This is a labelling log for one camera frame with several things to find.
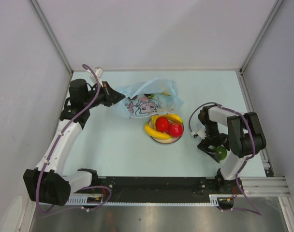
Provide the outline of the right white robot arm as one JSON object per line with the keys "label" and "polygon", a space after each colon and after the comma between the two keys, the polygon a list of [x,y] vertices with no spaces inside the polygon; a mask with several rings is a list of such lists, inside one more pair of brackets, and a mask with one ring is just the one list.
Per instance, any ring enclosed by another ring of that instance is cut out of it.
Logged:
{"label": "right white robot arm", "polygon": [[266,138],[256,112],[241,113],[219,104],[205,105],[198,120],[205,127],[198,149],[220,162],[220,148],[229,151],[225,164],[217,170],[215,189],[228,193],[240,185],[239,174],[249,160],[266,148]]}

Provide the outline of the yellow fake banana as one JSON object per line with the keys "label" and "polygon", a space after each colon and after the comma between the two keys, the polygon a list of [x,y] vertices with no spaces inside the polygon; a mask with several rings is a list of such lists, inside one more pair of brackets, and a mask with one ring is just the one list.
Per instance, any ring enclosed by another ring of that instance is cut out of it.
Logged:
{"label": "yellow fake banana", "polygon": [[145,132],[146,132],[150,137],[153,137],[153,138],[155,138],[155,139],[169,140],[169,139],[172,138],[172,137],[171,137],[169,134],[167,134],[167,133],[163,133],[163,132],[159,132],[159,131],[154,130],[154,129],[149,125],[148,122],[144,125],[144,129],[145,129]]}

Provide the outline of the red fake apple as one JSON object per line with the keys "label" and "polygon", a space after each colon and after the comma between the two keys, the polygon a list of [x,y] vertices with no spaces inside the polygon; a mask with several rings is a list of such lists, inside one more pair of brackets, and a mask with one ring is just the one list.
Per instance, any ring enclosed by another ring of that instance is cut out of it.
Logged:
{"label": "red fake apple", "polygon": [[156,130],[159,132],[167,132],[170,126],[170,122],[165,117],[159,117],[155,121]]}

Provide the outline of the light blue plastic bag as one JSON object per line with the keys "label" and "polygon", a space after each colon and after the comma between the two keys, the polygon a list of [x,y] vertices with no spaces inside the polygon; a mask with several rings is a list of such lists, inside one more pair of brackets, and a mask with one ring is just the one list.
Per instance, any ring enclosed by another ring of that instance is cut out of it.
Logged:
{"label": "light blue plastic bag", "polygon": [[[154,78],[147,82],[135,83],[117,88],[126,96],[113,106],[113,112],[125,118],[144,118],[152,115],[176,113],[184,101],[178,96],[177,84],[173,80]],[[137,99],[128,97],[137,95]]]}

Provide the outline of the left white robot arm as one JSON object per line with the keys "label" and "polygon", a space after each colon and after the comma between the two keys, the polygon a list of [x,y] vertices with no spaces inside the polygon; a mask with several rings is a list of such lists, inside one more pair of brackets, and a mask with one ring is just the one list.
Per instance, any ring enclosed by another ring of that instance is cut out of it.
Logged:
{"label": "left white robot arm", "polygon": [[96,170],[79,169],[62,176],[64,165],[90,117],[90,110],[99,105],[113,106],[124,98],[124,94],[112,89],[106,81],[93,86],[84,79],[70,82],[69,97],[60,114],[59,128],[48,150],[36,167],[27,169],[23,175],[32,201],[63,206],[72,193],[82,190],[94,193],[98,190],[100,182]]}

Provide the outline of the red fake pepper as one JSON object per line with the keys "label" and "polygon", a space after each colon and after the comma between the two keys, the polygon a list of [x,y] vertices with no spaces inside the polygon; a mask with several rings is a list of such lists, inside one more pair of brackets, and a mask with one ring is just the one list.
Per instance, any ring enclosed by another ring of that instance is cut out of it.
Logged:
{"label": "red fake pepper", "polygon": [[183,125],[179,122],[170,123],[168,128],[168,134],[174,138],[181,137],[183,134],[183,131],[184,131]]}

